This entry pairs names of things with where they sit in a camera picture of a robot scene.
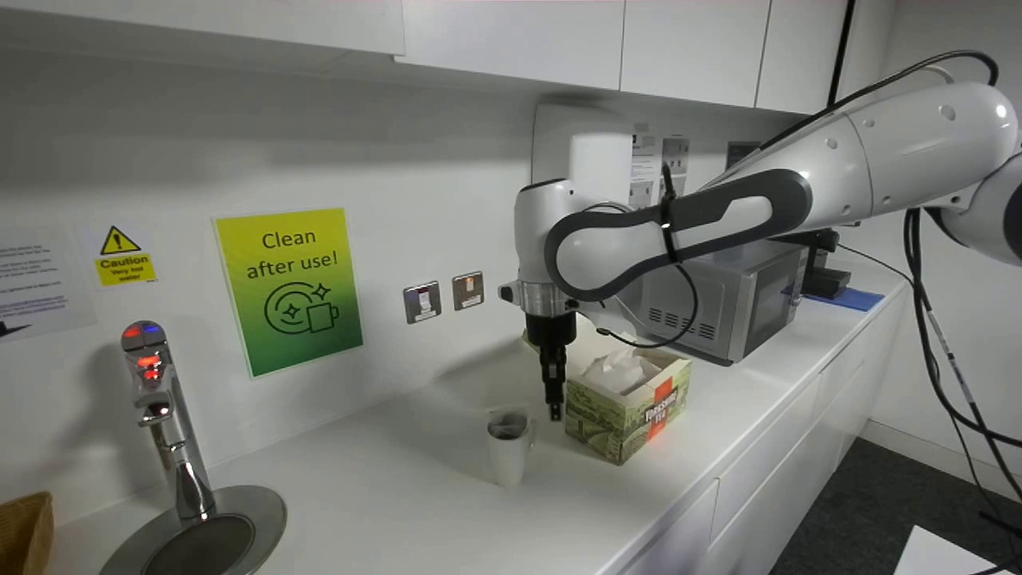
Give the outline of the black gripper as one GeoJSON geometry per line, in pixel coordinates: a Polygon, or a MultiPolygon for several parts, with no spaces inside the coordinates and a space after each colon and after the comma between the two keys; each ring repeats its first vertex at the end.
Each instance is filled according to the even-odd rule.
{"type": "Polygon", "coordinates": [[[527,341],[540,353],[540,377],[546,386],[546,420],[563,422],[565,348],[576,341],[576,316],[531,316],[527,341]]]}

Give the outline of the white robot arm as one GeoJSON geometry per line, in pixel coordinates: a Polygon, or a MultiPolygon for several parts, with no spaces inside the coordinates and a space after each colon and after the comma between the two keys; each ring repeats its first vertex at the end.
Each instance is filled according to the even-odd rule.
{"type": "Polygon", "coordinates": [[[770,238],[923,208],[989,259],[1022,262],[1020,114],[989,85],[878,95],[867,86],[753,150],[710,186],[609,211],[570,179],[514,197],[518,277],[546,406],[563,406],[576,316],[643,274],[770,238]]]}

